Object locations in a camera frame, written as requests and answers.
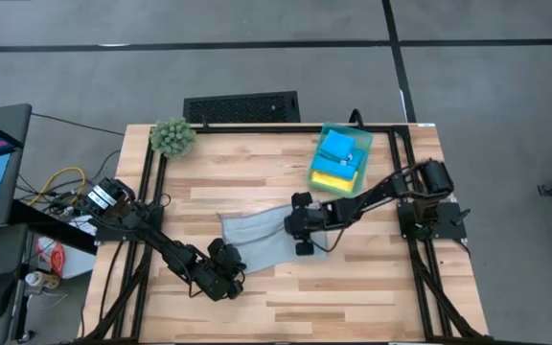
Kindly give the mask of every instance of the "wooden tabletop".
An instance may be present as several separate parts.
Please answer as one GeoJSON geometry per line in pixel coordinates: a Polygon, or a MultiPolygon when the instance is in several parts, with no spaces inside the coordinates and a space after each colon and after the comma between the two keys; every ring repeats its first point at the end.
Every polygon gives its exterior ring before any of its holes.
{"type": "MultiPolygon", "coordinates": [[[[136,192],[150,126],[126,129],[116,173],[136,192]]],[[[435,126],[410,125],[417,161],[443,160],[435,126]]],[[[318,134],[198,134],[193,151],[169,160],[164,193],[172,197],[162,231],[172,239],[207,252],[220,237],[217,213],[253,213],[290,203],[293,193],[308,189],[306,175],[318,134]]],[[[405,158],[402,143],[402,159],[405,158]]],[[[152,165],[152,196],[158,159],[152,165]]],[[[385,134],[375,134],[364,189],[393,171],[385,134]]],[[[332,195],[312,191],[314,199],[332,195]]],[[[335,232],[328,234],[330,244],[335,232]]],[[[444,290],[479,332],[487,331],[472,266],[453,241],[434,241],[444,290]]],[[[97,253],[86,298],[84,319],[90,332],[116,243],[97,253]]],[[[127,245],[114,266],[106,310],[121,286],[127,245]]],[[[143,252],[140,245],[136,263],[143,252]]],[[[439,333],[435,301],[427,293],[439,333]]],[[[127,307],[123,334],[130,333],[135,301],[127,307]]],[[[367,213],[347,229],[337,249],[322,261],[278,264],[246,277],[235,300],[213,302],[187,296],[187,286],[153,255],[140,340],[143,342],[217,341],[386,341],[423,339],[421,318],[405,241],[400,238],[395,203],[367,213]]]]}

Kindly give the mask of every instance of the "yellow sponge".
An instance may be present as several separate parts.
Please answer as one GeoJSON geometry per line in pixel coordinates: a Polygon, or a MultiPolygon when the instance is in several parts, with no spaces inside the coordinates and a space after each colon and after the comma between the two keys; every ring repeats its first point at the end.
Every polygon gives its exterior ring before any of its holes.
{"type": "Polygon", "coordinates": [[[357,172],[350,180],[345,180],[340,177],[335,177],[330,174],[318,171],[312,171],[310,180],[316,183],[320,183],[326,186],[337,188],[345,192],[351,192],[353,187],[355,187],[355,180],[357,180],[357,172]]]}

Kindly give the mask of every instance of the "gray cloth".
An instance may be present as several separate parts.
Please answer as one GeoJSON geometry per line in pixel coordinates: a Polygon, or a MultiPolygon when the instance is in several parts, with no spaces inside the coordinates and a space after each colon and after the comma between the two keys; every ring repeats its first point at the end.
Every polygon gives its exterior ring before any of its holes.
{"type": "MultiPolygon", "coordinates": [[[[285,231],[284,219],[291,214],[291,206],[280,206],[258,214],[218,215],[225,243],[233,244],[246,264],[244,273],[253,273],[276,264],[297,262],[307,258],[327,258],[327,253],[315,248],[314,255],[298,257],[297,241],[285,231]]],[[[324,231],[312,233],[311,238],[323,248],[327,247],[324,231]]]]}

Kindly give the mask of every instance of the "succulent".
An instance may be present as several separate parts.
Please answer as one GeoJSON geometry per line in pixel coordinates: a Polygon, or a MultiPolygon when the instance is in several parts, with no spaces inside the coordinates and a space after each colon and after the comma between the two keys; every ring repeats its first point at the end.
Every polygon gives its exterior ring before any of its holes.
{"type": "Polygon", "coordinates": [[[189,153],[195,141],[196,132],[184,120],[169,119],[167,122],[157,122],[150,134],[152,150],[159,151],[168,158],[189,153]]]}

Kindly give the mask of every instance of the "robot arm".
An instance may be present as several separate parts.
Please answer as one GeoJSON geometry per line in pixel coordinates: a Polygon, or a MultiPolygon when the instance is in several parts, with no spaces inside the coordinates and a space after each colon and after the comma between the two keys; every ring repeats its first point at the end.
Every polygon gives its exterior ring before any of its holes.
{"type": "Polygon", "coordinates": [[[222,239],[215,239],[205,255],[199,249],[180,241],[172,241],[150,225],[151,218],[163,206],[155,202],[146,205],[135,200],[131,189],[118,179],[105,178],[79,202],[78,208],[93,216],[89,222],[100,228],[132,233],[158,251],[168,269],[188,285],[193,282],[213,301],[234,299],[242,292],[245,265],[238,250],[222,239]]]}
{"type": "Polygon", "coordinates": [[[354,198],[340,198],[311,208],[310,193],[291,197],[293,211],[285,218],[285,229],[296,240],[297,255],[311,255],[313,247],[310,233],[315,231],[343,230],[361,219],[364,213],[395,199],[414,199],[418,222],[435,219],[438,202],[453,191],[453,184],[444,163],[434,160],[404,168],[385,177],[379,184],[354,198]],[[425,190],[415,192],[408,183],[421,177],[425,190]]]}

